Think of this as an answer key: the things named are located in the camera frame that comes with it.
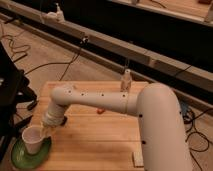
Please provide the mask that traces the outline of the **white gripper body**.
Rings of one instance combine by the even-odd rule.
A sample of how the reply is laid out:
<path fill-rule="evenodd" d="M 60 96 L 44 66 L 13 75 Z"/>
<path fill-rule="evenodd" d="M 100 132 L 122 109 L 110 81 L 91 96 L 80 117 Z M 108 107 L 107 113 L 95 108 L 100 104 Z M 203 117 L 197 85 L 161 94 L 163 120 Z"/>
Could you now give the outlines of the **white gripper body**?
<path fill-rule="evenodd" d="M 48 108 L 42 116 L 42 124 L 46 127 L 58 127 L 64 121 L 64 111 Z"/>

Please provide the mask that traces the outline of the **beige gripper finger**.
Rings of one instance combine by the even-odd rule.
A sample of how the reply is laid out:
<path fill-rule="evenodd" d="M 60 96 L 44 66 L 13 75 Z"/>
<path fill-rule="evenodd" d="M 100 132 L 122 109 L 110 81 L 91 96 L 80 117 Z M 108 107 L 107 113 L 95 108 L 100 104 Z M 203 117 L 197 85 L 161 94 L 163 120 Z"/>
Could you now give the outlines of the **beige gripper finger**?
<path fill-rule="evenodd" d="M 46 126 L 41 126 L 41 131 L 40 131 L 40 136 L 45 138 L 47 137 L 47 127 Z"/>
<path fill-rule="evenodd" d="M 59 129 L 58 127 L 51 127 L 49 129 L 49 135 L 50 136 L 54 135 L 57 132 L 58 129 Z"/>

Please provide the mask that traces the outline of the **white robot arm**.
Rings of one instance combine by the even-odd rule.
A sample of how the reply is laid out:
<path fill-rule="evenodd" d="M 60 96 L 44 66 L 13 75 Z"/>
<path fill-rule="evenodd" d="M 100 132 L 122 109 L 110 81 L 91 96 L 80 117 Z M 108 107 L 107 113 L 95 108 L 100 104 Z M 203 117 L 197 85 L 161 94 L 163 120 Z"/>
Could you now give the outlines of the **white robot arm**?
<path fill-rule="evenodd" d="M 73 104 L 100 107 L 138 118 L 145 171 L 192 171 L 185 126 L 177 96 L 162 83 L 137 93 L 82 92 L 72 85 L 54 88 L 42 117 L 46 127 L 62 124 Z"/>

